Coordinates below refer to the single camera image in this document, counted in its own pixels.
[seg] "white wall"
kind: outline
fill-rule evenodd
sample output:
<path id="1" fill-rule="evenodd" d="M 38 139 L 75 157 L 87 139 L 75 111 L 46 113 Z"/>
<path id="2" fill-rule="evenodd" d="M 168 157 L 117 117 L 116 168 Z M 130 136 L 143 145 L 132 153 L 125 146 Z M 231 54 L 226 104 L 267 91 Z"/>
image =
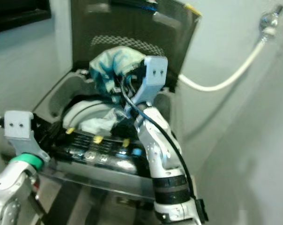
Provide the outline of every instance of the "white wall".
<path id="1" fill-rule="evenodd" d="M 283 49 L 196 180 L 208 225 L 283 225 Z"/>
<path id="2" fill-rule="evenodd" d="M 69 2 L 50 2 L 52 19 L 0 33 L 0 115 L 31 110 L 71 69 Z"/>
<path id="3" fill-rule="evenodd" d="M 183 73 L 202 85 L 227 79 L 244 62 L 259 38 L 263 12 L 283 0 L 183 0 L 203 14 L 190 46 Z M 196 173 L 218 140 L 234 121 L 260 80 L 280 54 L 283 19 L 276 38 L 235 85 L 215 93 L 200 93 L 180 86 L 183 109 L 184 157 Z"/>

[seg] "yellow clip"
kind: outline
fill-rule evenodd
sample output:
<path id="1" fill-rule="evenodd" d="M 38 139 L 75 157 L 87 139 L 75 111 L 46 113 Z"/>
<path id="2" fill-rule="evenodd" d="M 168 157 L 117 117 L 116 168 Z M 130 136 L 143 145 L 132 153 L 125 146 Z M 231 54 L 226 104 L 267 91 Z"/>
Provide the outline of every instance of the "yellow clip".
<path id="1" fill-rule="evenodd" d="M 185 8 L 188 8 L 189 10 L 192 10 L 193 13 L 202 16 L 202 13 L 200 13 L 199 11 L 197 11 L 192 5 L 190 4 L 185 4 L 184 5 Z"/>
<path id="2" fill-rule="evenodd" d="M 104 137 L 99 136 L 99 135 L 94 136 L 94 143 L 100 144 L 102 142 L 103 138 Z"/>
<path id="3" fill-rule="evenodd" d="M 71 133 L 73 133 L 74 130 L 75 130 L 74 127 L 70 127 L 70 128 L 67 129 L 66 134 L 70 135 Z"/>
<path id="4" fill-rule="evenodd" d="M 124 139 L 124 141 L 123 141 L 123 147 L 124 147 L 124 148 L 127 148 L 127 147 L 129 146 L 129 144 L 130 144 L 130 139 Z"/>

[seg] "green ring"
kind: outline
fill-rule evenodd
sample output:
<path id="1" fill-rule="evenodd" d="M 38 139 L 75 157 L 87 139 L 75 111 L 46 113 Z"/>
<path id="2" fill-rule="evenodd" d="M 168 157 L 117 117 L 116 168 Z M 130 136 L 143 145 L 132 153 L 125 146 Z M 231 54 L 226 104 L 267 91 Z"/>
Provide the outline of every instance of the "green ring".
<path id="1" fill-rule="evenodd" d="M 28 153 L 23 153 L 10 160 L 10 162 L 13 162 L 13 161 L 24 161 L 34 166 L 37 170 L 40 170 L 43 166 L 43 161 L 39 157 L 28 154 Z"/>

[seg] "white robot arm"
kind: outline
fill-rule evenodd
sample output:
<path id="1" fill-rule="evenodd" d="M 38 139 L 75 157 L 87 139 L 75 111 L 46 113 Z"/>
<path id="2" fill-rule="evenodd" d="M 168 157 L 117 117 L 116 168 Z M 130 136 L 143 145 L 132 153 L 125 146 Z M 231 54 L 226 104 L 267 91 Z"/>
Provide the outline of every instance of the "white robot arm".
<path id="1" fill-rule="evenodd" d="M 201 225 L 207 220 L 201 200 L 194 196 L 191 178 L 181 156 L 181 148 L 173 137 L 169 124 L 151 106 L 158 91 L 165 84 L 167 59 L 149 56 L 144 60 L 146 76 L 136 95 L 130 100 L 121 86 L 128 104 L 125 113 L 138 111 L 135 128 L 147 152 L 150 174 L 155 192 L 155 212 L 163 224 Z M 40 149 L 31 130 L 33 114 L 7 111 L 3 126 L 5 136 L 18 155 L 0 174 L 0 225 L 16 224 L 20 203 L 28 197 L 40 215 L 43 208 L 34 198 L 32 178 L 50 160 Z"/>

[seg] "black frame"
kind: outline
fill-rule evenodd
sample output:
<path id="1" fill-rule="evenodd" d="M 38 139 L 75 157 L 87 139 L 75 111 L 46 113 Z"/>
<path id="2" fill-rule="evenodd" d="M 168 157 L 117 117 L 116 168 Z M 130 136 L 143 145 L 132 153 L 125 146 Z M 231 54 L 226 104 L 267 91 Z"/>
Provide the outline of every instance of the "black frame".
<path id="1" fill-rule="evenodd" d="M 35 10 L 0 16 L 0 32 L 51 18 L 49 0 L 37 0 Z"/>

